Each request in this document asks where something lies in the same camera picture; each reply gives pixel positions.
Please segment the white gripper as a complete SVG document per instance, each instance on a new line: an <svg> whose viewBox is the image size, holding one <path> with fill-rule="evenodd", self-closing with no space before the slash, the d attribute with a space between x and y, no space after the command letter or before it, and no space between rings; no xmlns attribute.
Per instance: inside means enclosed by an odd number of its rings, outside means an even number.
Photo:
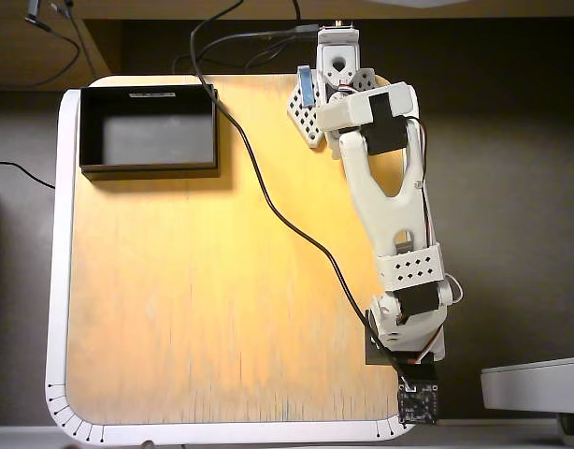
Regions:
<svg viewBox="0 0 574 449"><path fill-rule="evenodd" d="M402 365L428 365L445 358L445 332L444 325L426 342L418 351L393 351L392 356L384 353L375 342L372 332L365 329L365 361L367 365L392 366L394 359Z"/></svg>

